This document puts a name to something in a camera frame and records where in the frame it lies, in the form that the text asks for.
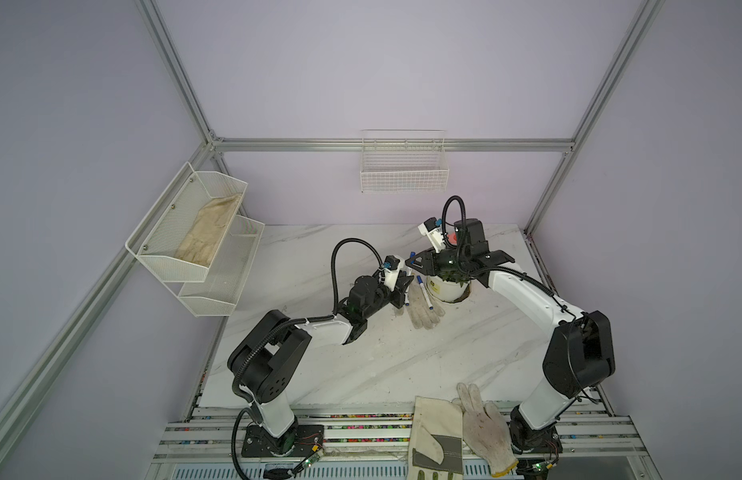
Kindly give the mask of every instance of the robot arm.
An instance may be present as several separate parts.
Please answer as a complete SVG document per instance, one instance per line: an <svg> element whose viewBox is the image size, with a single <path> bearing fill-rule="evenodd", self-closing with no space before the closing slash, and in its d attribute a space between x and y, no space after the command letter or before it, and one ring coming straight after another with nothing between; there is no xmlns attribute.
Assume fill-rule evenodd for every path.
<svg viewBox="0 0 742 480"><path fill-rule="evenodd" d="M275 456L286 455L294 444L298 424L284 390L307 348L351 343L387 303L402 308L405 289L414 278L403 268L402 258L387 256L375 274L355 280L331 316L291 320L271 310L232 352L227 368L236 374L233 392L248 402L246 409L263 429L262 442Z"/></svg>
<svg viewBox="0 0 742 480"><path fill-rule="evenodd" d="M456 246L445 241L441 222L445 219L431 218L419 226L432 248L405 262L400 257L387 256L375 274L356 279L342 302L337 300L334 283L336 306L332 316L320 317L318 321L291 320L272 310L233 351L227 367L240 379L233 381L233 391L249 401L247 408L263 428L274 455L284 455L293 446L297 420L283 390L308 345L350 343L366 330L368 318L387 303L402 308L405 290L414 278L402 272L405 266L428 276L458 273L474 278L508 298L549 336L550 345L542 364L545 378L510 415L512 442L518 450L544 445L556 418L582 389L595 386L614 373L610 323L605 315L584 312L568 304L523 272L510 255L501 250L489 251L480 220L466 219L462 211L462 220L454 222ZM336 251L344 242L347 240L334 250L332 272ZM279 330L285 322L289 322L288 328ZM268 343L270 350L264 348Z"/></svg>
<svg viewBox="0 0 742 480"><path fill-rule="evenodd" d="M430 218L419 225L419 231L429 238L433 248L414 255L406 264L430 276L477 272L470 277L513 302L550 338L542 364L545 378L510 415L513 445L520 451L541 446L549 439L556 418L582 389L614 373L610 322L601 312L587 313L566 302L529 277L505 252L489 252L477 219L455 222L461 239L455 248L444 249L443 221Z"/></svg>

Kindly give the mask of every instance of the beige glove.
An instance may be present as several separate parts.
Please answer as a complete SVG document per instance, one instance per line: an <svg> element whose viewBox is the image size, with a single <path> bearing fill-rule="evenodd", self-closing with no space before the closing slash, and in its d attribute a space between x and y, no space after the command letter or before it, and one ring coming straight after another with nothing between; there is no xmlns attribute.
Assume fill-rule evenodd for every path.
<svg viewBox="0 0 742 480"><path fill-rule="evenodd" d="M462 480L462 416L447 400L416 397L407 480Z"/></svg>
<svg viewBox="0 0 742 480"><path fill-rule="evenodd" d="M440 317L445 315L443 308L440 306L440 300L430 297L430 302L433 304L432 310L427 305L422 288L414 279L414 282L409 285L409 304L405 309L408 311L415 329L424 327L430 330L438 325Z"/></svg>
<svg viewBox="0 0 742 480"><path fill-rule="evenodd" d="M197 212L192 228L184 236L174 256L191 264L210 266L242 195L214 198L205 204Z"/></svg>
<svg viewBox="0 0 742 480"><path fill-rule="evenodd" d="M465 443L475 455L489 463L492 477L507 475L518 465L518 459L512 454L510 428L504 416L493 402L486 403L483 409L480 389L474 383L469 388L459 383L456 391L459 392L459 403L464 412Z"/></svg>

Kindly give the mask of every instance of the lavender wall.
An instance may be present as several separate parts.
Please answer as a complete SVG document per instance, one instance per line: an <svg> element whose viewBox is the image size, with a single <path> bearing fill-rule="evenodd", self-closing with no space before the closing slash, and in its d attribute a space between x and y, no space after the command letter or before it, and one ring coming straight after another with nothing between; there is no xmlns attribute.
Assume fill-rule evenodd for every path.
<svg viewBox="0 0 742 480"><path fill-rule="evenodd" d="M199 142L131 0L0 2L0 409ZM217 321L139 269L1 479L145 475Z"/></svg>
<svg viewBox="0 0 742 480"><path fill-rule="evenodd" d="M536 235L664 480L742 458L742 1L667 0Z"/></svg>
<svg viewBox="0 0 742 480"><path fill-rule="evenodd" d="M461 195L467 215L487 224L523 224L531 216L560 154L451 153L443 194L362 194L358 153L253 153L224 156L249 183L246 211L265 224L420 224ZM451 215L459 216L454 205Z"/></svg>
<svg viewBox="0 0 742 480"><path fill-rule="evenodd" d="M224 137L569 138L640 0L160 5Z"/></svg>

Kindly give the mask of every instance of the wire basket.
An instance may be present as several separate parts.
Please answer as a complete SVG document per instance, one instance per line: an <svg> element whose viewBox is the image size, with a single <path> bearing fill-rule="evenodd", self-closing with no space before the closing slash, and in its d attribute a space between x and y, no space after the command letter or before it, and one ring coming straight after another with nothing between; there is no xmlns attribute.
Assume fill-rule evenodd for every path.
<svg viewBox="0 0 742 480"><path fill-rule="evenodd" d="M189 164L185 168L187 167L191 170L190 176L184 181L171 206L165 210L143 244L136 247L137 250L134 252L129 248L132 238L126 242L129 251L161 282L203 282L206 280L221 249L223 243L221 240L227 235L233 223L232 217L219 232L220 241L208 265L194 264L177 258L177 250L203 206L214 198L240 194L234 205L234 211L238 211L247 187L246 182L237 178L214 171L195 171Z"/></svg>
<svg viewBox="0 0 742 480"><path fill-rule="evenodd" d="M205 282L184 283L177 295L195 316L229 316L235 311L253 265L264 224L236 215Z"/></svg>
<svg viewBox="0 0 742 480"><path fill-rule="evenodd" d="M364 130L360 190L445 191L449 167L444 142L444 130Z"/></svg>

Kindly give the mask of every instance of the white mesh shelf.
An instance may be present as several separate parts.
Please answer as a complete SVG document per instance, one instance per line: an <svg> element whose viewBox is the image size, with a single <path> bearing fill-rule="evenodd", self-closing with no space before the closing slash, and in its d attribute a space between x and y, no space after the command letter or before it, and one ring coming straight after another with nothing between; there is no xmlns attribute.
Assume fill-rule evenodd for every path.
<svg viewBox="0 0 742 480"><path fill-rule="evenodd" d="M184 283L179 291L179 300L195 316L231 315L241 298L264 224L240 215L232 224L206 281Z"/></svg>
<svg viewBox="0 0 742 480"><path fill-rule="evenodd" d="M177 249L190 231L197 213L213 198L230 197L240 194L233 211L237 211L243 201L247 183L237 178L228 177L213 171L194 171L192 166L189 178L184 181L158 223L152 229L147 239L132 252L144 266L150 270L161 282L203 282L216 259L217 251L213 252L208 266L193 264L176 258ZM229 230L231 222L220 232L223 237ZM131 239L126 242L128 248Z"/></svg>
<svg viewBox="0 0 742 480"><path fill-rule="evenodd" d="M443 130L365 130L360 158L361 191L445 191L449 167L444 141Z"/></svg>
<svg viewBox="0 0 742 480"><path fill-rule="evenodd" d="M235 214L241 207L246 182L219 172L195 171L190 164L184 165L178 178L183 174L187 179L150 233L140 242L144 234L139 234L138 227L126 241L126 249L193 315L227 316L241 298L264 224ZM224 205L224 214L213 217L210 224L198 223L193 228L201 208L213 199L235 195ZM196 243L185 248L185 237ZM182 252L197 253L197 245L203 254L191 258L196 263L177 258Z"/></svg>

